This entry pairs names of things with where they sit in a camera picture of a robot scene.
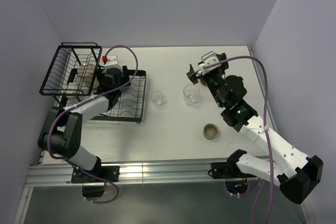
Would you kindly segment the pink glazed mug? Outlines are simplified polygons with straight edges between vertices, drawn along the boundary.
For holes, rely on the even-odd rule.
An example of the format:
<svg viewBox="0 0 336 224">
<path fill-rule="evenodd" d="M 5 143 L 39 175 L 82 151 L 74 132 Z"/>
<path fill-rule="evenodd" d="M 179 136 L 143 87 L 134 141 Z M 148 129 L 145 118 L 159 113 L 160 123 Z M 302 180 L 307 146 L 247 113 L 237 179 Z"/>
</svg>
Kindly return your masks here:
<svg viewBox="0 0 336 224">
<path fill-rule="evenodd" d="M 95 73 L 95 65 L 90 63 L 84 63 L 77 69 L 77 75 L 81 78 L 86 87 L 96 89 L 99 86 L 99 81 L 96 77 L 93 77 Z"/>
</svg>

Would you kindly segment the brown ceramic teacup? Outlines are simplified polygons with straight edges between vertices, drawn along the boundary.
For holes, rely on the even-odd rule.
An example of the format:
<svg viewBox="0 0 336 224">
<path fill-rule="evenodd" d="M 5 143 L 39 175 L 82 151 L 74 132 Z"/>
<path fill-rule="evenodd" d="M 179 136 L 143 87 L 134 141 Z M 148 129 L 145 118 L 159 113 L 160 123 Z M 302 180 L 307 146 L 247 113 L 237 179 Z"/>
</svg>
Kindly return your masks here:
<svg viewBox="0 0 336 224">
<path fill-rule="evenodd" d="M 201 83 L 203 86 L 205 86 L 205 87 L 207 86 L 206 81 L 205 81 L 204 79 L 202 79 L 202 78 L 200 79 L 200 83 Z"/>
</svg>

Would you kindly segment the blue plastic cup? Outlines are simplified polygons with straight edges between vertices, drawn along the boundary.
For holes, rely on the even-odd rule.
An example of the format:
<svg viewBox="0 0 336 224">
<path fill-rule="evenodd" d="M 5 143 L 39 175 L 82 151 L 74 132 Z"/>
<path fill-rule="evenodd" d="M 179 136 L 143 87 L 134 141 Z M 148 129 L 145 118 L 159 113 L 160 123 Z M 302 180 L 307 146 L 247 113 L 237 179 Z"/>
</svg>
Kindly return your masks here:
<svg viewBox="0 0 336 224">
<path fill-rule="evenodd" d="M 124 91 L 128 88 L 130 81 L 130 74 L 127 66 L 122 67 L 122 80 L 121 80 L 121 91 Z"/>
</svg>

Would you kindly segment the white ceramic mug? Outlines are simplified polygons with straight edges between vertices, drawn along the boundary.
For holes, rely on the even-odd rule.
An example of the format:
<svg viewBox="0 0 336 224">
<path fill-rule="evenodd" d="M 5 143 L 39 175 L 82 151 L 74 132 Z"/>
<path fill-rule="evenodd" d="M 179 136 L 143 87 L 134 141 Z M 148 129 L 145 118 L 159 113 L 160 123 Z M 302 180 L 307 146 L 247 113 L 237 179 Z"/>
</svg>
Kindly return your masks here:
<svg viewBox="0 0 336 224">
<path fill-rule="evenodd" d="M 75 96 L 86 95 L 86 88 L 83 87 L 83 81 L 77 80 L 64 85 L 65 95 L 67 98 L 74 98 Z"/>
</svg>

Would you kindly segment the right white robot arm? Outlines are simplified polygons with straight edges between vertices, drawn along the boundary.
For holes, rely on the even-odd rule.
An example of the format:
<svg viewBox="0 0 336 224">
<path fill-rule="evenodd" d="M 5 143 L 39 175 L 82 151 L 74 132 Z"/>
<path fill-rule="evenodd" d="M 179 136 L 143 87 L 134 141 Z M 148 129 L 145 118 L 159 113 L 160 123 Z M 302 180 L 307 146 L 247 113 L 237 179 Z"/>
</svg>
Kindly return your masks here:
<svg viewBox="0 0 336 224">
<path fill-rule="evenodd" d="M 222 108 L 225 123 L 247 137 L 269 154 L 269 160 L 236 150 L 227 159 L 228 173 L 234 177 L 253 175 L 279 187 L 282 194 L 295 204 L 301 204 L 320 183 L 323 161 L 309 156 L 288 143 L 266 123 L 245 100 L 247 90 L 243 78 L 227 76 L 229 59 L 213 51 L 201 57 L 198 69 L 190 68 L 187 77 L 193 84 L 203 80 L 217 106 Z"/>
</svg>

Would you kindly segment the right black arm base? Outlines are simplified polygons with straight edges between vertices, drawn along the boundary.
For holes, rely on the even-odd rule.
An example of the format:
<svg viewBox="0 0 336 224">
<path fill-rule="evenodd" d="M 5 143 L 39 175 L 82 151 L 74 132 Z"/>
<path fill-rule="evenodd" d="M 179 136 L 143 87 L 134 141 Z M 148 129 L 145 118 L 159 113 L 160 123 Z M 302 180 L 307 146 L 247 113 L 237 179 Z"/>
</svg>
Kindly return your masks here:
<svg viewBox="0 0 336 224">
<path fill-rule="evenodd" d="M 254 175 L 244 174 L 228 162 L 213 162 L 207 172 L 212 179 L 237 179 L 225 183 L 227 190 L 233 194 L 243 194 L 248 189 L 248 179 L 256 178 Z"/>
</svg>

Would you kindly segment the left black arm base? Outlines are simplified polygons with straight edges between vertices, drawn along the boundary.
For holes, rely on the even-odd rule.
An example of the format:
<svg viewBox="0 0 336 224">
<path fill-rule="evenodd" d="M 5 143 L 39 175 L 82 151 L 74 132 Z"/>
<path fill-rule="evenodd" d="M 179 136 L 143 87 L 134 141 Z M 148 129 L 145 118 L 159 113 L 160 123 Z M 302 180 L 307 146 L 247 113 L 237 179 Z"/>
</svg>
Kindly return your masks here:
<svg viewBox="0 0 336 224">
<path fill-rule="evenodd" d="M 119 195 L 119 187 L 116 182 L 119 180 L 120 166 L 101 166 L 97 171 L 86 171 L 74 167 L 71 183 L 82 185 L 82 195 L 85 200 L 95 204 L 106 204 L 115 201 Z M 109 200 L 102 200 L 107 185 L 115 188 L 115 195 Z"/>
</svg>

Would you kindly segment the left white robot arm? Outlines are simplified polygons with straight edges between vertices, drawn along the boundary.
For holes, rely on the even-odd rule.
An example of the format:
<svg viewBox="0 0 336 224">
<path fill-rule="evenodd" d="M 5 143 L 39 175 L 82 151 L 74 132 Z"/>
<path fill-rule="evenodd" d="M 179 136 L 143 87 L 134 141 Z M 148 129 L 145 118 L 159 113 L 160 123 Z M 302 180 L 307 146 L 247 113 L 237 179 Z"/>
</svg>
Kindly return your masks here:
<svg viewBox="0 0 336 224">
<path fill-rule="evenodd" d="M 111 67 L 100 75 L 97 95 L 72 107 L 52 107 L 47 113 L 38 147 L 56 158 L 63 158 L 83 170 L 91 182 L 102 176 L 101 159 L 81 146 L 82 125 L 100 113 L 111 110 L 130 84 L 127 66 Z"/>
</svg>

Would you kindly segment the large clear glass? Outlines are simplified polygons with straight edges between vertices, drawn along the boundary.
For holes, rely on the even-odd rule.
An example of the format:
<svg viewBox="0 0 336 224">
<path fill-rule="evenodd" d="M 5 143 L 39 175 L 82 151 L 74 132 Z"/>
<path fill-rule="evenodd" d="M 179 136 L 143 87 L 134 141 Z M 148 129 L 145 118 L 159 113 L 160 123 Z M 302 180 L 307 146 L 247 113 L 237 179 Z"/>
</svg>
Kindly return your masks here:
<svg viewBox="0 0 336 224">
<path fill-rule="evenodd" d="M 189 84 L 183 89 L 184 103 L 188 106 L 194 106 L 200 96 L 200 90 L 196 85 Z"/>
</svg>

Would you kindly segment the small clear glass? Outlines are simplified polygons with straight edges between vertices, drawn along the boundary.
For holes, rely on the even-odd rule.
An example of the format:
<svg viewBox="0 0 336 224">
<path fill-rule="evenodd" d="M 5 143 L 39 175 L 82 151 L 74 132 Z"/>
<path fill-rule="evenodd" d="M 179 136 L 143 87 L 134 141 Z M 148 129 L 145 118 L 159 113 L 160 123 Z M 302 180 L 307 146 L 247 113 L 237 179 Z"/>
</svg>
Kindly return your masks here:
<svg viewBox="0 0 336 224">
<path fill-rule="evenodd" d="M 154 91 L 151 95 L 151 101 L 154 107 L 160 108 L 164 103 L 164 95 L 160 91 Z"/>
</svg>

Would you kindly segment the small speckled stone cup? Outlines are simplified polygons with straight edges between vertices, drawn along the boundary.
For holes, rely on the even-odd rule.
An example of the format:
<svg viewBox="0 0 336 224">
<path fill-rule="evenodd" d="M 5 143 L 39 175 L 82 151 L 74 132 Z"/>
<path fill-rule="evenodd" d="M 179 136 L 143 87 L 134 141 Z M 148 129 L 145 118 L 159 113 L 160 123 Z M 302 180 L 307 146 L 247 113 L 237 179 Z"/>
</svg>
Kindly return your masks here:
<svg viewBox="0 0 336 224">
<path fill-rule="evenodd" d="M 203 127 L 203 136 L 207 140 L 213 140 L 218 137 L 219 129 L 215 124 L 209 123 Z"/>
</svg>

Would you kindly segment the aluminium mounting rail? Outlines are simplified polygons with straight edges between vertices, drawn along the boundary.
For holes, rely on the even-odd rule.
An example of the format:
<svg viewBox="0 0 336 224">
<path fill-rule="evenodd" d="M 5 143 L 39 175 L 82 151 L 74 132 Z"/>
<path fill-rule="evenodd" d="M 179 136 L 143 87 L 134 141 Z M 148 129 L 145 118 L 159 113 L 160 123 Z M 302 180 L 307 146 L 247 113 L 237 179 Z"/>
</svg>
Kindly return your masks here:
<svg viewBox="0 0 336 224">
<path fill-rule="evenodd" d="M 118 166 L 116 185 L 217 182 L 208 175 L 211 161 L 173 161 L 104 164 Z M 67 164 L 38 165 L 29 168 L 25 187 L 79 186 L 71 180 L 78 172 Z"/>
</svg>

